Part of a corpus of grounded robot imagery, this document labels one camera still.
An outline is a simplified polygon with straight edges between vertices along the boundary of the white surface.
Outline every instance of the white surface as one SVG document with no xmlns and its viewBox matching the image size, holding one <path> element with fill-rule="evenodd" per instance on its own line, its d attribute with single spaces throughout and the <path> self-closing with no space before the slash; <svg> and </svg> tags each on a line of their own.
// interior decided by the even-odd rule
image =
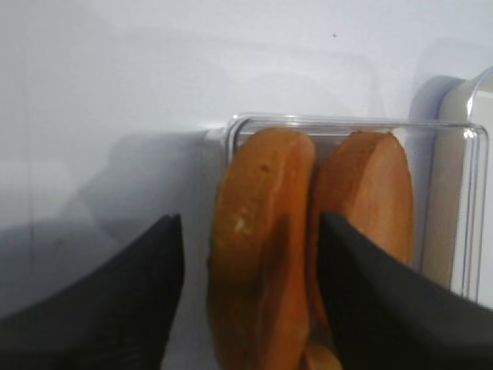
<svg viewBox="0 0 493 370">
<path fill-rule="evenodd" d="M 490 0 L 0 0 L 1 309 L 180 211 L 168 361 L 192 368 L 182 354 L 210 356 L 193 293 L 205 128 L 241 111 L 433 118 L 455 79 L 493 65 L 491 14 Z"/>
</svg>

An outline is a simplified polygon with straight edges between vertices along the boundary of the sweet potato slice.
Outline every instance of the sweet potato slice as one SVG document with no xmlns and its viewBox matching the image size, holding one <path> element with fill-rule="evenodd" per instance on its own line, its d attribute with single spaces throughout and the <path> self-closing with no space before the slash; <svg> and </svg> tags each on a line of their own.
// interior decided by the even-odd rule
<svg viewBox="0 0 493 370">
<path fill-rule="evenodd" d="M 337 211 L 403 263 L 412 258 L 414 212 L 404 148 L 390 133 L 353 133 L 320 166 L 314 186 L 307 251 L 307 283 L 314 314 L 328 326 L 317 283 L 320 214 Z"/>
<path fill-rule="evenodd" d="M 217 194 L 208 313 L 226 370 L 298 368 L 310 320 L 305 284 L 314 145 L 265 129 L 237 151 Z"/>
</svg>

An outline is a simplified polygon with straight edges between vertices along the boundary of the transparent plastic tray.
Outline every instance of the transparent plastic tray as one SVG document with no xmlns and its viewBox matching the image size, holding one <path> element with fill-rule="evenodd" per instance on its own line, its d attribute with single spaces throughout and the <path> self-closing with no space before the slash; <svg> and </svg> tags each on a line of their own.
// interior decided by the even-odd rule
<svg viewBox="0 0 493 370">
<path fill-rule="evenodd" d="M 208 139 L 220 143 L 222 169 L 256 131 L 272 126 L 306 133 L 318 160 L 355 131 L 392 132 L 407 154 L 414 193 L 411 266 L 472 301 L 478 300 L 488 135 L 481 126 L 439 121 L 243 114 Z"/>
</svg>

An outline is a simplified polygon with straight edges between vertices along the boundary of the white wall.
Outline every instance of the white wall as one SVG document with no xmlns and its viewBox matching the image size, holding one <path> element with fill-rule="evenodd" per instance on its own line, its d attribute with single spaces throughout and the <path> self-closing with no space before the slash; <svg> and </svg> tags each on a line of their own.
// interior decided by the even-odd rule
<svg viewBox="0 0 493 370">
<path fill-rule="evenodd" d="M 489 0 L 0 0 L 0 311 L 162 213 L 198 227 L 200 139 L 234 113 L 433 118 L 493 64 L 491 14 Z M 199 235 L 168 361 L 202 351 L 207 368 Z"/>
</svg>

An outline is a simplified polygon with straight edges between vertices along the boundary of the black object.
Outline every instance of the black object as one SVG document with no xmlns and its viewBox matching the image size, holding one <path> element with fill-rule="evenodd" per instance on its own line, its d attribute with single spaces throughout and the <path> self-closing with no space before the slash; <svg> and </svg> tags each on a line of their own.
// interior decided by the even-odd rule
<svg viewBox="0 0 493 370">
<path fill-rule="evenodd" d="M 493 369 L 493 312 L 405 267 L 334 213 L 320 221 L 317 276 L 345 370 Z"/>
<path fill-rule="evenodd" d="M 179 217 L 110 262 L 0 321 L 0 369 L 159 369 L 183 286 Z"/>
</svg>

